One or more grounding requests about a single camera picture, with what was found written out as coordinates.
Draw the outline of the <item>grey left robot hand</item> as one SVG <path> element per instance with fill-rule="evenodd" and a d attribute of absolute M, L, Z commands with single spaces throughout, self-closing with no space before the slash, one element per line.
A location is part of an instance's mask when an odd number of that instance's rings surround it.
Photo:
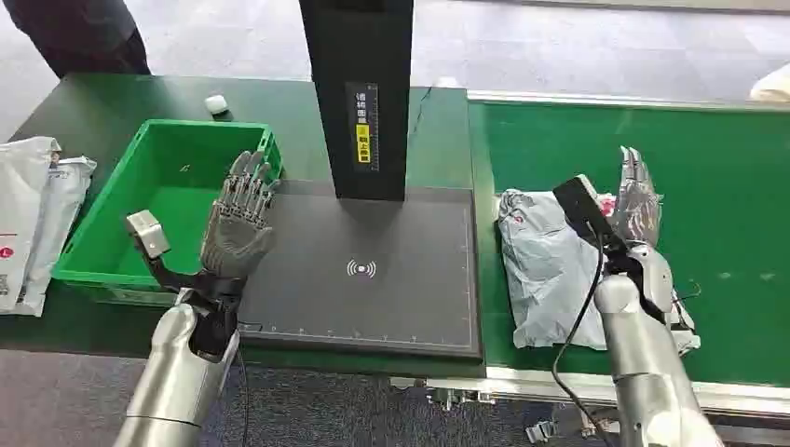
<path fill-rule="evenodd" d="M 276 181 L 264 152 L 244 151 L 227 172 L 212 202 L 200 250 L 204 270 L 220 278 L 246 278 L 271 250 L 274 230 L 267 216 Z"/>

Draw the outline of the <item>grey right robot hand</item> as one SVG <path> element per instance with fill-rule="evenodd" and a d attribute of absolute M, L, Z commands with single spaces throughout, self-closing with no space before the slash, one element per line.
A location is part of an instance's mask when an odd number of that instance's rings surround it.
<path fill-rule="evenodd" d="M 625 240 L 655 248 L 661 225 L 661 200 L 647 164 L 633 147 L 621 146 L 620 186 L 610 222 Z"/>

